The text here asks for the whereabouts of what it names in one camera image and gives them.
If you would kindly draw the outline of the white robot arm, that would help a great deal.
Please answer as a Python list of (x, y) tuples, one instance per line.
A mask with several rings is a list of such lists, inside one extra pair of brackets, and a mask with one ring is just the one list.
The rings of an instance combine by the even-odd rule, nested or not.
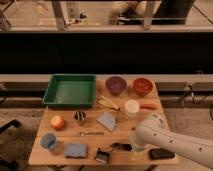
[(152, 144), (213, 169), (213, 140), (178, 134), (164, 128), (163, 118), (149, 114), (129, 135), (135, 151), (143, 151)]

